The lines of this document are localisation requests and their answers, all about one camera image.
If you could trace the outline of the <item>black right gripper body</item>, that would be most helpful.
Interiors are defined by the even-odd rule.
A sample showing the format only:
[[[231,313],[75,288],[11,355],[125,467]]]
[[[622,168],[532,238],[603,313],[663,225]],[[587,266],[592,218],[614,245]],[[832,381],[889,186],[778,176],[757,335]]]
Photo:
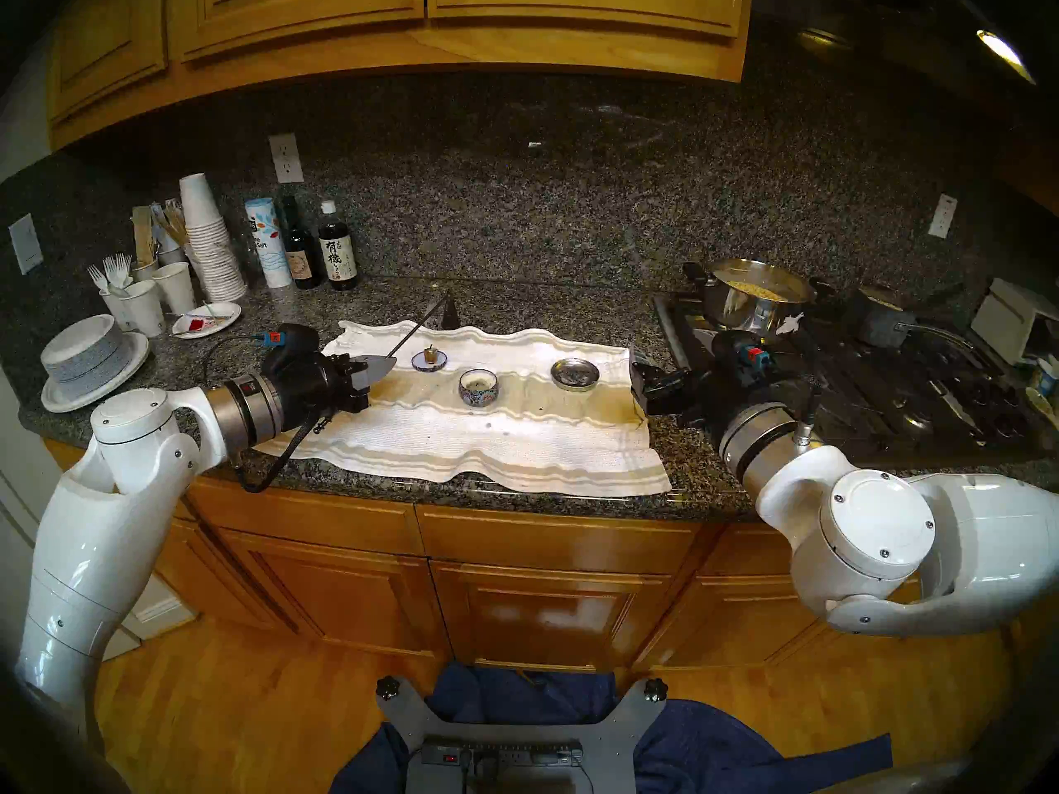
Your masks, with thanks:
[[[744,408],[764,403],[769,389],[787,382],[800,382],[819,391],[819,376],[811,373],[766,372],[743,382],[730,369],[684,367],[690,371],[690,407],[674,416],[681,428],[725,429]]]

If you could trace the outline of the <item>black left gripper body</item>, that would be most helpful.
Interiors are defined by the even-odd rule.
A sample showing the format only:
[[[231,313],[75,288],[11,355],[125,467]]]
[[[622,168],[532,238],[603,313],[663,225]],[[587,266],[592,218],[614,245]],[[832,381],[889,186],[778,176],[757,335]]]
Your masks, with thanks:
[[[355,389],[354,357],[321,351],[290,355],[279,361],[279,401],[284,421],[305,421],[312,414],[369,407],[369,390]]]

